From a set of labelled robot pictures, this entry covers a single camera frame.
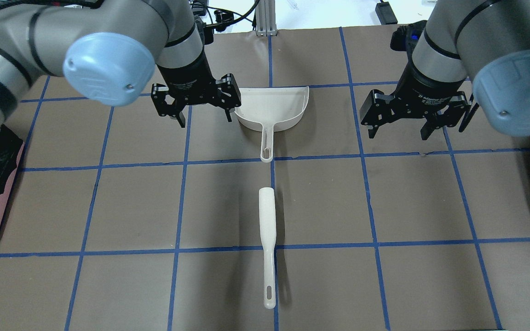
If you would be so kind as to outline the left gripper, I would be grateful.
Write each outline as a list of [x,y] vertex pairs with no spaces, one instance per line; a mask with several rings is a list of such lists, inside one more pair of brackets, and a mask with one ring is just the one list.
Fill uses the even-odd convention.
[[242,104],[240,89],[234,75],[215,79],[205,50],[175,51],[164,48],[156,63],[164,84],[153,84],[151,100],[158,115],[173,115],[181,128],[186,128],[182,113],[187,105],[209,103],[224,109],[226,119]]

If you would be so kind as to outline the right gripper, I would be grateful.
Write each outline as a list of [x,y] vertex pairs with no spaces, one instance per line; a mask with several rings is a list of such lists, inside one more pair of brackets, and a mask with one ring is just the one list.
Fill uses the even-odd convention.
[[360,107],[360,123],[374,139],[379,128],[399,119],[422,119],[427,122],[420,130],[427,140],[441,126],[467,125],[473,118],[471,100],[460,91],[463,81],[441,82],[428,78],[408,63],[391,94],[373,89]]

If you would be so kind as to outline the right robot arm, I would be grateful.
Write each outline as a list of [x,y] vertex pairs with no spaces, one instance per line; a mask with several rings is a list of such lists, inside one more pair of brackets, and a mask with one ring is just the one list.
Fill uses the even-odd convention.
[[371,90],[360,108],[370,138],[401,119],[424,119],[423,140],[464,131],[478,108],[498,132],[530,136],[530,0],[438,0],[390,47],[408,62],[394,92]]

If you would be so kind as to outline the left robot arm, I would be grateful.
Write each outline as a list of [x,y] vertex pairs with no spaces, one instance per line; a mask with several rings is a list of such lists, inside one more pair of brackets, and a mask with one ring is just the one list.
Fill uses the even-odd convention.
[[185,126],[183,108],[242,104],[232,74],[214,78],[187,0],[0,0],[0,126],[44,75],[64,77],[108,106],[133,103],[153,86],[160,116]]

